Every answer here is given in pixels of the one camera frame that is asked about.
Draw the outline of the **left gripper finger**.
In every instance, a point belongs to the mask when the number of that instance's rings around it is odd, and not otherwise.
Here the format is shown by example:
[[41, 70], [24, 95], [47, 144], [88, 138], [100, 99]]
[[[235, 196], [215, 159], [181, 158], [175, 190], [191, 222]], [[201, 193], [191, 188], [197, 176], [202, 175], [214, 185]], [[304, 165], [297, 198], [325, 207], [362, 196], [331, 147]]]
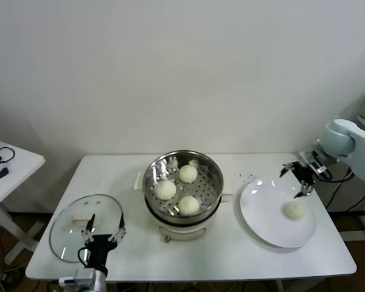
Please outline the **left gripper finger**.
[[85, 229], [81, 231], [85, 243], [90, 243], [93, 241], [92, 230], [93, 230], [94, 220], [95, 220], [95, 214], [93, 214], [92, 217], [89, 219]]
[[118, 230], [108, 238], [108, 241], [113, 242], [113, 243], [120, 243], [126, 234], [127, 234], [127, 230], [125, 228], [124, 215], [122, 214], [120, 216]]

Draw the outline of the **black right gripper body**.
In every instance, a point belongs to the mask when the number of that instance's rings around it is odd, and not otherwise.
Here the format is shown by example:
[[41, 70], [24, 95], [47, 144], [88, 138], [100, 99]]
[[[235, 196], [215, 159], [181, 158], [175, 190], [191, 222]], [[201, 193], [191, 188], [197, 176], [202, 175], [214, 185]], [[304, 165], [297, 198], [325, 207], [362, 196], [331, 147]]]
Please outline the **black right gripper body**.
[[305, 167], [300, 162], [292, 162], [291, 171], [300, 183], [304, 182], [307, 185], [315, 183], [314, 171], [310, 167]]

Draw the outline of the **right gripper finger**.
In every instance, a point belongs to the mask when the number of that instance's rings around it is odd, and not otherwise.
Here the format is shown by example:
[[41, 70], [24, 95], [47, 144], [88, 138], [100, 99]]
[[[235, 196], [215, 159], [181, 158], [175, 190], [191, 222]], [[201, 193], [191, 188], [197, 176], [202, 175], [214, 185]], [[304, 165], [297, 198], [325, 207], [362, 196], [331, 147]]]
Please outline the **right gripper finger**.
[[305, 181], [301, 182], [301, 189], [300, 191], [294, 196], [294, 198], [300, 198], [303, 196], [311, 195], [312, 191], [314, 190], [313, 184], [307, 183]]
[[283, 164], [283, 168], [280, 171], [280, 175], [279, 177], [283, 177], [288, 171], [293, 171], [294, 170], [294, 163], [293, 162], [288, 162]]

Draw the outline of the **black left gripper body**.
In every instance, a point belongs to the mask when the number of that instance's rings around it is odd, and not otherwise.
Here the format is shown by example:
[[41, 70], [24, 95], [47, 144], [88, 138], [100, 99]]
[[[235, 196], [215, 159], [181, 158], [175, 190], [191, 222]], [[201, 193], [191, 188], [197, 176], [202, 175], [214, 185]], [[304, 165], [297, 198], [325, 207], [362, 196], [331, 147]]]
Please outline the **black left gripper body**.
[[108, 240], [110, 235], [95, 235], [92, 242], [85, 243], [89, 251], [86, 268], [94, 268], [97, 271], [107, 273], [106, 261], [108, 253], [117, 248], [117, 242]]

